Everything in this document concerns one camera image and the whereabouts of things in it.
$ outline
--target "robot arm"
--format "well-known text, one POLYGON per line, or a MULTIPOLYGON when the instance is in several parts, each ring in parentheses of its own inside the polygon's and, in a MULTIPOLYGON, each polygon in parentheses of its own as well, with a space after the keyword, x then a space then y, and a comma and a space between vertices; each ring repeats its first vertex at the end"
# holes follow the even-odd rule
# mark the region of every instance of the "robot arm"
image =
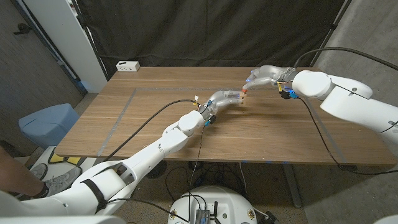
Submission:
POLYGON ((209 124, 220 107, 241 102, 238 91, 218 91, 206 106, 182 116, 166 128, 161 138, 132 157, 97 164, 79 176, 70 189, 51 197, 20 202, 0 192, 0 214, 4 217, 112 214, 124 200, 108 204, 107 201, 130 197, 141 179, 165 156, 184 147, 194 130, 209 124))
MULTIPOLYGON (((371 99, 373 91, 367 85, 323 72, 279 67, 270 71, 268 65, 263 67, 257 77, 274 77, 269 83, 289 82, 286 87, 296 94, 323 101, 320 108, 331 115, 372 129, 398 144, 398 108, 371 99)), ((244 90, 258 86, 256 79, 249 80, 244 90)))

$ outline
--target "black curtain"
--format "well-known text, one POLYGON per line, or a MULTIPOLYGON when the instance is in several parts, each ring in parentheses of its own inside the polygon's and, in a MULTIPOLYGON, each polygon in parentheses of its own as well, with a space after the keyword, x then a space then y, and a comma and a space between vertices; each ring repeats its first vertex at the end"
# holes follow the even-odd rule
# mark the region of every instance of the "black curtain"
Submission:
MULTIPOLYGON (((79 0, 109 76, 141 66, 291 67, 319 48, 344 0, 79 0)), ((301 61, 309 66, 311 57, 301 61)))

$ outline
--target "white power strip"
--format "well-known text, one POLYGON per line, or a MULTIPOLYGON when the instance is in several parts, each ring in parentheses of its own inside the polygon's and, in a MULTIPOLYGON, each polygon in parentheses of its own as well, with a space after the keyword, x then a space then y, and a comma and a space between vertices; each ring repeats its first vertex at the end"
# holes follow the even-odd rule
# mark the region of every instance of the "white power strip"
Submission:
POLYGON ((139 62, 120 61, 116 68, 119 72, 136 72, 139 69, 139 62))

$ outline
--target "wooden table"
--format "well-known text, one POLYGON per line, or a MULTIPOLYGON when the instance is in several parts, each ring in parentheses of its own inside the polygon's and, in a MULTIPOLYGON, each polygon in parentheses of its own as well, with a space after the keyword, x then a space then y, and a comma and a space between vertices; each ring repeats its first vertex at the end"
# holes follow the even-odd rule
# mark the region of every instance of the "wooden table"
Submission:
MULTIPOLYGON (((106 157, 147 118, 174 100, 204 103, 217 90, 240 90, 252 68, 142 67, 138 72, 116 72, 102 92, 72 127, 55 153, 61 156, 106 157)), ((373 131, 332 117, 310 100, 333 136, 343 164, 389 165, 395 156, 373 131)), ((195 110, 192 103, 169 106, 127 143, 116 157, 129 157, 158 139, 182 115, 195 110)), ((194 161, 200 131, 180 151, 165 159, 194 161)), ((310 115, 300 100, 284 100, 271 86, 248 92, 245 106, 231 106, 206 127, 200 161, 334 164, 310 115)))

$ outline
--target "blue chair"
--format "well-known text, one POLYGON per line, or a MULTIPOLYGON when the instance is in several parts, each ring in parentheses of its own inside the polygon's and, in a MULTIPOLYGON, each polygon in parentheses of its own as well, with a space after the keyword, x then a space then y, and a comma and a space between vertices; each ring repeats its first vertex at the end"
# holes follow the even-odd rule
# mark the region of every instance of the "blue chair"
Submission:
POLYGON ((19 128, 23 135, 43 149, 57 146, 79 119, 69 103, 50 106, 21 118, 19 128))

